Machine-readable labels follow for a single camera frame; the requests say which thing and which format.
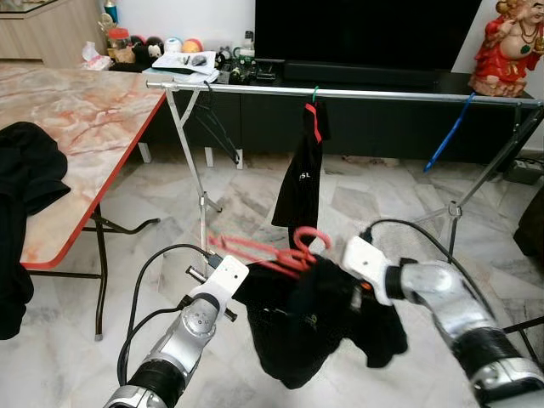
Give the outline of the blue plastic hanger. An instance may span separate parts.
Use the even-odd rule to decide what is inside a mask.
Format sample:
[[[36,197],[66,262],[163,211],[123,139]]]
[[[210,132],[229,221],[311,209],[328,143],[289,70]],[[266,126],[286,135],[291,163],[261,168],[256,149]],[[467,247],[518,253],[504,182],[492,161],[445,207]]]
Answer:
[[[469,106],[473,104],[473,99],[475,98],[475,96],[477,96],[477,93],[475,92],[472,92],[469,94],[469,96],[467,96],[465,104],[463,104],[457,119],[454,121],[454,124],[451,125],[450,131],[443,138],[442,143],[439,144],[439,147],[436,148],[435,152],[433,152],[431,158],[428,159],[427,164],[425,164],[425,167],[423,168],[423,173],[430,172],[431,168],[434,167],[436,163],[438,163],[438,159],[440,158],[440,156],[443,155],[443,152],[454,138],[455,133],[457,133],[460,124],[462,124],[463,120],[465,120],[465,116],[467,115]]]

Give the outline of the black plastic hanger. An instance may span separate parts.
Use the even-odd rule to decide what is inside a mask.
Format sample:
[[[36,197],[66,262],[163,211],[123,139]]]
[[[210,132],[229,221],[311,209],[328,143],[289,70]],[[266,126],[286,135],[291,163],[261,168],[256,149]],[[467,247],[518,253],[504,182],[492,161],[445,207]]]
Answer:
[[[201,93],[194,92],[190,101],[193,102],[193,116],[201,124],[201,127],[209,133],[211,139],[220,146],[222,151],[229,153],[229,158],[235,166],[241,164],[242,159],[236,144],[230,139],[228,128],[225,127],[218,116],[218,110],[215,109],[214,92],[211,90]]]

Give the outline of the black shirt red collar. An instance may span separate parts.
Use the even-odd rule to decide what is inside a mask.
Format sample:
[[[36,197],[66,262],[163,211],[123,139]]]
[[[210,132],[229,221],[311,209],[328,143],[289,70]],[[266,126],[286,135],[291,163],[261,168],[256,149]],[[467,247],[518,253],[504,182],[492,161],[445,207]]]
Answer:
[[[307,247],[311,238],[295,242],[299,228],[315,228],[319,217],[319,197],[323,147],[332,139],[326,106],[310,101],[303,107],[302,139],[285,173],[271,223],[288,228],[292,249]]]

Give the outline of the black low television console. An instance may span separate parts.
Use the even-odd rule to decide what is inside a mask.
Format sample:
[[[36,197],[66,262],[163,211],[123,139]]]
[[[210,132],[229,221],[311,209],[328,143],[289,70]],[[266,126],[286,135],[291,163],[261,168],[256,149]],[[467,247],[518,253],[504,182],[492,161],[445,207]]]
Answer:
[[[467,96],[462,75],[450,74],[439,90]],[[245,155],[293,152],[302,139],[303,107],[310,96],[215,93],[215,109],[236,148]],[[318,99],[326,106],[331,140],[327,155],[366,156],[427,161],[457,119],[462,102],[429,104],[393,100]],[[487,164],[512,136],[514,108],[501,105],[470,105],[465,120],[440,156],[440,162]],[[195,153],[205,161],[205,148],[222,151],[193,113],[184,131]],[[519,155],[501,161],[500,168]]]

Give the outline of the silver metal clothes rack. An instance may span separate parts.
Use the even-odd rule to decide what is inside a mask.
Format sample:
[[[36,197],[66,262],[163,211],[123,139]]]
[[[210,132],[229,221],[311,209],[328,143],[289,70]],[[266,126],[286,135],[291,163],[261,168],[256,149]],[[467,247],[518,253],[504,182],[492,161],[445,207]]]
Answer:
[[[264,87],[264,86],[246,86],[246,85],[226,85],[226,84],[183,84],[182,82],[152,82],[147,81],[146,86],[150,89],[162,89],[166,92],[166,101],[168,109],[171,112],[176,133],[180,146],[183,148],[184,155],[190,168],[191,176],[195,180],[195,191],[198,197],[198,209],[201,211],[201,238],[206,237],[207,233],[207,208],[212,207],[217,213],[223,211],[222,206],[213,199],[207,197],[207,190],[202,185],[201,175],[196,171],[193,153],[190,151],[190,144],[184,126],[193,112],[193,102],[190,101],[194,92],[201,93],[211,90],[214,93],[221,94],[264,94],[264,96],[310,96],[314,92],[313,88],[303,87]],[[405,92],[365,92],[365,90],[342,90],[342,89],[324,89],[319,91],[317,99],[357,99],[357,100],[393,100],[400,102],[428,102],[429,104],[455,104],[462,102],[465,104],[467,94],[450,93],[405,93]],[[477,193],[486,180],[492,179],[497,174],[497,167],[504,159],[514,155],[520,144],[531,139],[536,126],[541,123],[544,117],[544,101],[541,99],[526,98],[507,98],[507,97],[487,97],[475,96],[473,99],[475,105],[501,105],[512,106],[514,108],[514,125],[512,136],[496,153],[494,158],[484,168],[484,172],[479,175],[473,184],[473,187],[467,191],[458,201],[450,201],[443,210],[436,210],[419,218],[420,222],[435,220],[436,218],[450,218],[451,226],[448,234],[448,255],[447,259],[452,260],[457,236],[457,225],[463,215],[463,206],[474,194]]]

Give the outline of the black flat screen television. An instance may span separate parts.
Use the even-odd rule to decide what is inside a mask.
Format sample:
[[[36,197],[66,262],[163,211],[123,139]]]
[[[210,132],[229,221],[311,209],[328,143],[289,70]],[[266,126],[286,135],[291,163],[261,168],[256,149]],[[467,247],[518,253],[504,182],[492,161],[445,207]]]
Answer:
[[[448,71],[481,0],[255,0],[256,57]]]

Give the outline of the white paper stack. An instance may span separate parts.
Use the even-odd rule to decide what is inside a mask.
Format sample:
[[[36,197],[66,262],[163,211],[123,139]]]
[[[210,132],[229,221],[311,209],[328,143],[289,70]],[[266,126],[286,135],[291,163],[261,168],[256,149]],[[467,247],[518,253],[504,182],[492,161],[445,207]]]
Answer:
[[[190,65],[191,57],[205,55],[205,66]],[[152,63],[151,67],[143,71],[144,74],[167,75],[173,77],[176,82],[183,84],[202,84],[203,82],[215,82],[220,77],[220,70],[215,66],[215,52],[167,52]]]

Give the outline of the laughing buddha statue red robe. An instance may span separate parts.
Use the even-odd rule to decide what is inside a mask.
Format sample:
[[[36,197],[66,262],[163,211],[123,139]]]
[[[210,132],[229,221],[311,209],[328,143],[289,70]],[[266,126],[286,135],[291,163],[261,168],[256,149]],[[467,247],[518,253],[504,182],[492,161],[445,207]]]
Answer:
[[[517,98],[544,54],[544,1],[497,0],[467,83],[476,94]]]

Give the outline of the black mouse plush toy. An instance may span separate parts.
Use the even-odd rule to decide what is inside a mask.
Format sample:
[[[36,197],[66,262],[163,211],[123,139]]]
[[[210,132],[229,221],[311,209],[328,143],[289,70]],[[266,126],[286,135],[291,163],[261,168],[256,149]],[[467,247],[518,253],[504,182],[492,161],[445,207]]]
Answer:
[[[156,60],[163,55],[164,44],[166,43],[159,37],[148,37],[144,44],[146,44],[149,59]]]

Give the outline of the marble pattern table red edge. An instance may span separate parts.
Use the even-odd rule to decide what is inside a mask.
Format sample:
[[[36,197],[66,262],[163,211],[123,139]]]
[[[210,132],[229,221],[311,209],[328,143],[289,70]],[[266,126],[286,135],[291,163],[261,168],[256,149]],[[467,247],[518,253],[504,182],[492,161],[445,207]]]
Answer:
[[[20,261],[30,275],[79,277],[99,283],[94,339],[104,335],[109,270],[105,234],[136,235],[155,219],[123,228],[102,214],[100,203],[136,148],[164,100],[144,75],[129,71],[85,71],[35,65],[0,65],[0,128],[36,123],[65,153],[65,183],[71,193],[27,221]],[[97,240],[96,275],[57,271],[82,232]]]

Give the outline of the red lidded jar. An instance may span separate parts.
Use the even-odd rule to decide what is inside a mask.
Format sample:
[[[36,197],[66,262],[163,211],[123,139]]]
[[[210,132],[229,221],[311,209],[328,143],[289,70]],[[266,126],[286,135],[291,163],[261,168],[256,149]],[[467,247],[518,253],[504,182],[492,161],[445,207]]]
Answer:
[[[110,55],[119,63],[135,62],[135,54],[133,54],[131,36],[128,30],[121,27],[114,27],[106,31],[110,42]]]

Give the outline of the pink white tissue box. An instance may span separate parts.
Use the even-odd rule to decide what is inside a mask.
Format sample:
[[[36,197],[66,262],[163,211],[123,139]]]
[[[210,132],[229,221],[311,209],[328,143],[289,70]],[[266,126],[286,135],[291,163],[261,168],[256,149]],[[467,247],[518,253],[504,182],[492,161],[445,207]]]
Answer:
[[[81,51],[82,63],[79,70],[85,71],[106,71],[113,65],[114,60],[109,55],[99,54],[96,42],[85,42]]]

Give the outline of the light wooden sideboard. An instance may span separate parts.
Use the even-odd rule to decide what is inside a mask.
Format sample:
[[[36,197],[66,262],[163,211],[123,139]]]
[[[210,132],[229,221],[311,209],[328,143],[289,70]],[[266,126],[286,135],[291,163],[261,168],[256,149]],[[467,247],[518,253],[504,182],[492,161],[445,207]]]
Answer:
[[[76,69],[87,43],[106,54],[102,0],[0,0],[0,62]]]

